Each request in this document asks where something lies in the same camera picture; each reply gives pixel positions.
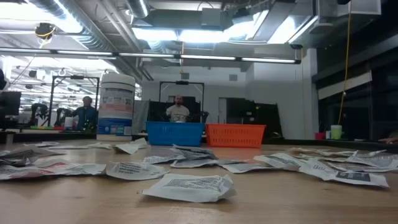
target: red object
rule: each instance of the red object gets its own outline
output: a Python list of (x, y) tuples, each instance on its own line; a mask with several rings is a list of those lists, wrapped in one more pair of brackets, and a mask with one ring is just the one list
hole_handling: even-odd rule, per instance
[(315, 140), (324, 140), (326, 138), (326, 133), (315, 133)]
[(266, 125), (206, 124), (206, 140), (215, 147), (260, 147)]

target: green cup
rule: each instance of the green cup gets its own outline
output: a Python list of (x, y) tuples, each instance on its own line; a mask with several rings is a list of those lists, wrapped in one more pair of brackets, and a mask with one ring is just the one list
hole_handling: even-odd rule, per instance
[(341, 139), (341, 135), (343, 134), (343, 127), (341, 125), (331, 125), (331, 138), (334, 140)]

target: table surface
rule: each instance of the table surface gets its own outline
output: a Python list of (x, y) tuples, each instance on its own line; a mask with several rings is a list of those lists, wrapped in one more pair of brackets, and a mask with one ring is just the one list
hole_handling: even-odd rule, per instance
[[(95, 141), (60, 142), (79, 145)], [(266, 145), (261, 149), (212, 150), (221, 159), (252, 159), (291, 147)], [(150, 154), (150, 149), (134, 155), (116, 154), (107, 149), (58, 151), (66, 154), (40, 160), (104, 164), (141, 161)], [(3, 181), (0, 182), (0, 223), (398, 223), (398, 174), (394, 173), (385, 174), (391, 188), (379, 190), (324, 182), (282, 170), (232, 174), (217, 166), (194, 169), (161, 166), (175, 174), (228, 174), (238, 194), (216, 203), (190, 203), (137, 194), (160, 179), (125, 181), (107, 176), (80, 176)]]

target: bald man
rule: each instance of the bald man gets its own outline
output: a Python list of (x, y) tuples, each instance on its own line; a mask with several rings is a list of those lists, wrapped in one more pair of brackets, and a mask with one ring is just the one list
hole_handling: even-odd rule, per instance
[(182, 96), (177, 95), (174, 97), (174, 105), (167, 108), (166, 114), (171, 122), (186, 122), (189, 110), (182, 105), (182, 102)]

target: blue basket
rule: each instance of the blue basket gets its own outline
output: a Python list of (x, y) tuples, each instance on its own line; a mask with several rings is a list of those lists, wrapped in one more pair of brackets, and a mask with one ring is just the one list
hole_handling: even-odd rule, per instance
[(147, 122), (148, 140), (152, 145), (200, 146), (203, 123)]

